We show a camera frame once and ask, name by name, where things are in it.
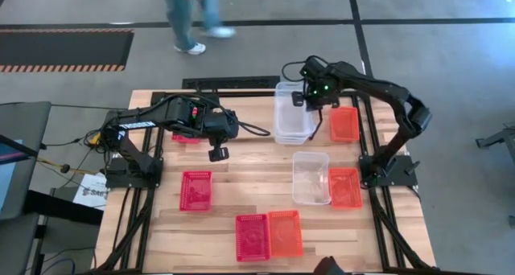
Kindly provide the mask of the black rounded object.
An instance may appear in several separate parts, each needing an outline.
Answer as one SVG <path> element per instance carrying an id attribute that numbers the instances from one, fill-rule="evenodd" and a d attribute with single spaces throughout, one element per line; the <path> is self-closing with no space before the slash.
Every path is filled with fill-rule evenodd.
<path id="1" fill-rule="evenodd" d="M 324 257 L 315 267 L 313 275 L 347 275 L 334 257 Z"/>

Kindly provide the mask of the orange plastic basket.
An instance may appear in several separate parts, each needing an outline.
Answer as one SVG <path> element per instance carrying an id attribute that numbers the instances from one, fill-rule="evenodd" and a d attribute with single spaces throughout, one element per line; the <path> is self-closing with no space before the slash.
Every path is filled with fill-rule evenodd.
<path id="1" fill-rule="evenodd" d="M 330 168 L 329 188 L 334 208 L 358 209 L 363 206 L 360 177 L 357 168 Z"/>
<path id="2" fill-rule="evenodd" d="M 333 142 L 357 142 L 360 139 L 357 108 L 331 109 L 329 121 L 330 138 Z"/>
<path id="3" fill-rule="evenodd" d="M 272 257 L 301 257 L 303 239 L 299 212 L 271 211 L 268 213 L 270 254 Z"/>

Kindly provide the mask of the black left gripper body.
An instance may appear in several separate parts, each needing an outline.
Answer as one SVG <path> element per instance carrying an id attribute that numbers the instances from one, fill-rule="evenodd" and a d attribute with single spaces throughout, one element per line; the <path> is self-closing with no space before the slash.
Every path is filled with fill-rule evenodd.
<path id="1" fill-rule="evenodd" d="M 220 145 L 238 135 L 238 119 L 232 110 L 210 112 L 204 116 L 201 138 L 208 139 L 212 146 Z"/>

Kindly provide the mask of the black hazard-striped floor mat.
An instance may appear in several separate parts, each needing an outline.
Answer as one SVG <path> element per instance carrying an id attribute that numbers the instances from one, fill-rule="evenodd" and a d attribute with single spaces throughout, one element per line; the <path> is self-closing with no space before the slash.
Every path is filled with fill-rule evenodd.
<path id="1" fill-rule="evenodd" d="M 129 29 L 0 30 L 0 72 L 121 72 Z"/>

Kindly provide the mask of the black aluminium table frame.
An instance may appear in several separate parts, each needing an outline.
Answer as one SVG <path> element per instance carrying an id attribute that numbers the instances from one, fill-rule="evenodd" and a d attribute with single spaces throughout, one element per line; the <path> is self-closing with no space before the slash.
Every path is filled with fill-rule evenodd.
<path id="1" fill-rule="evenodd" d="M 240 120 L 272 130 L 273 89 L 228 91 L 220 98 Z M 359 142 L 333 143 L 328 134 L 329 108 L 321 129 L 302 146 L 275 143 L 240 130 L 224 146 L 230 158 L 211 163 L 208 142 L 180 144 L 165 132 L 162 153 L 164 174 L 154 195 L 144 273 L 289 273 L 312 272 L 323 257 L 333 256 L 345 271 L 382 270 L 369 193 L 362 190 L 363 207 L 357 209 L 298 205 L 292 199 L 293 156 L 298 151 L 322 152 L 330 167 L 358 167 Z M 206 212 L 179 210 L 182 175 L 187 170 L 212 172 L 212 207 Z M 399 231 L 410 247 L 429 265 L 436 265 L 420 200 L 405 187 L 390 187 Z M 97 267 L 112 252 L 117 222 L 126 191 L 110 192 L 97 238 Z M 299 212 L 302 227 L 301 257 L 272 257 L 268 261 L 238 262 L 236 216 L 270 211 Z"/>

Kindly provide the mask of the white printed paper sheet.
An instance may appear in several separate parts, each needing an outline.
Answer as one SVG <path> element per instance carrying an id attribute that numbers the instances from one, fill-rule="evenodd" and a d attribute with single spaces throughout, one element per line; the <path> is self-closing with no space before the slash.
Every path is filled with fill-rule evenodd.
<path id="1" fill-rule="evenodd" d="M 109 194 L 105 184 L 106 178 L 103 174 L 86 174 L 76 191 L 73 202 L 104 211 Z"/>

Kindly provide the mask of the black floor vent grille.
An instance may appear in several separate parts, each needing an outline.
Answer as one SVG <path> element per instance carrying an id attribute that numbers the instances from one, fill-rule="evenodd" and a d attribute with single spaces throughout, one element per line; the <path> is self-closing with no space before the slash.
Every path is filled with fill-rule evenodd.
<path id="1" fill-rule="evenodd" d="M 182 89 L 254 89 L 274 88 L 280 76 L 234 76 L 212 78 L 188 78 L 182 80 Z"/>

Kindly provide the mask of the person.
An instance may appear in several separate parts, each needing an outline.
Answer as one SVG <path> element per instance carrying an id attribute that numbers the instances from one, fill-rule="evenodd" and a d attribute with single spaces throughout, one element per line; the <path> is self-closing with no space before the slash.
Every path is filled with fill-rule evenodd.
<path id="1" fill-rule="evenodd" d="M 206 46 L 191 35 L 192 7 L 197 1 L 201 7 L 204 33 L 216 39 L 229 39 L 236 34 L 233 27 L 222 24 L 219 16 L 219 0 L 164 0 L 167 20 L 175 36 L 174 49 L 190 55 L 201 55 Z"/>

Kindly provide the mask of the red plastic basket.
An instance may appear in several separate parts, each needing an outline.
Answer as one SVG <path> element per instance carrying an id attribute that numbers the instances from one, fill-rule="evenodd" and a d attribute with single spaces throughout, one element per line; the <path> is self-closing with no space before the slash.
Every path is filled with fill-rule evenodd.
<path id="1" fill-rule="evenodd" d="M 212 172 L 183 172 L 179 210 L 209 211 L 212 206 Z"/>
<path id="2" fill-rule="evenodd" d="M 183 144 L 198 144 L 198 143 L 200 143 L 199 138 L 184 137 L 184 136 L 178 135 L 176 133 L 172 134 L 171 139 L 174 142 L 183 143 Z"/>
<path id="3" fill-rule="evenodd" d="M 238 262 L 268 261 L 270 259 L 267 215 L 237 215 L 235 235 Z"/>

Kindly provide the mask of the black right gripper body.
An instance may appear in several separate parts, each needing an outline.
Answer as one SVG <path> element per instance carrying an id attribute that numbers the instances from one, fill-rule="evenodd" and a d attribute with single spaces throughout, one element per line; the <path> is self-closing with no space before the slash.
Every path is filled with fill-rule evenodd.
<path id="1" fill-rule="evenodd" d="M 335 64 L 318 56 L 308 56 L 300 70 L 304 79 L 303 95 L 307 109 L 322 109 L 330 102 L 340 99 L 340 86 L 334 77 Z"/>

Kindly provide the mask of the grey side table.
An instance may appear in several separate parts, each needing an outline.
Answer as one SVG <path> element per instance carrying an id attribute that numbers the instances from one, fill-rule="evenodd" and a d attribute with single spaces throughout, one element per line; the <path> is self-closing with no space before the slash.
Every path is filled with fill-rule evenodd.
<path id="1" fill-rule="evenodd" d="M 0 135 L 39 152 L 50 108 L 48 102 L 0 105 Z M 34 155 L 0 159 L 0 275 L 22 275 L 31 253 L 42 196 L 30 189 L 35 164 Z"/>

